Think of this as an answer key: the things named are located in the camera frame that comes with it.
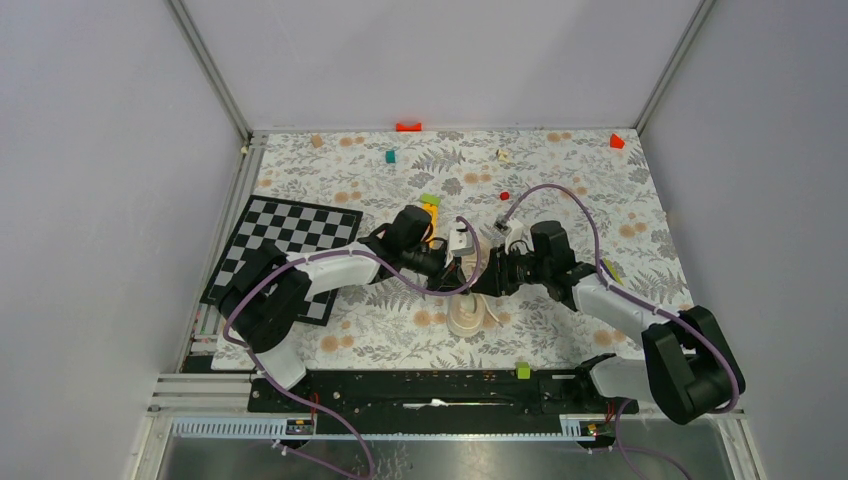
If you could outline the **beige sneaker with laces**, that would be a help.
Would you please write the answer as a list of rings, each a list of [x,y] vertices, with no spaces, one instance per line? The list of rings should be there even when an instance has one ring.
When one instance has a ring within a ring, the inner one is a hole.
[[[479,239],[482,253],[481,268],[488,265],[491,242],[484,236]],[[461,272],[464,283],[473,274],[478,254],[472,253],[461,257]],[[488,297],[478,294],[462,294],[449,297],[446,325],[449,331],[458,337],[469,338],[478,334],[483,328],[493,327],[499,320],[491,308]]]

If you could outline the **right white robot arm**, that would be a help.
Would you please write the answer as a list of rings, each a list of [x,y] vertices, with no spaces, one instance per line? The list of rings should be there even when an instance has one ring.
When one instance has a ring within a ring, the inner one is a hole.
[[[597,412],[612,398],[644,401],[680,425],[735,407],[746,380],[709,309],[672,312],[624,288],[577,260],[557,221],[527,228],[499,220],[496,227],[504,242],[490,251],[473,292],[505,297],[541,285],[555,302],[603,321],[642,350],[640,360],[607,355],[584,362],[588,375],[573,386],[579,407]]]

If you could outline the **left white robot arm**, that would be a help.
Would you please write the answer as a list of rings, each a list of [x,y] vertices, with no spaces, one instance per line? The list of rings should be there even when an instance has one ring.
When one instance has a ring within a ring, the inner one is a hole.
[[[301,319],[301,308],[314,296],[348,286],[375,284],[408,270],[426,278],[424,295],[465,293],[477,279],[461,275],[463,257],[478,252],[480,242],[470,223],[457,217],[447,237],[433,235],[432,217],[408,205],[395,219],[347,245],[311,253],[283,252],[272,242],[254,251],[214,305],[225,318],[224,335],[244,348],[272,386],[272,398],[288,411],[309,401],[306,366],[286,341]]]

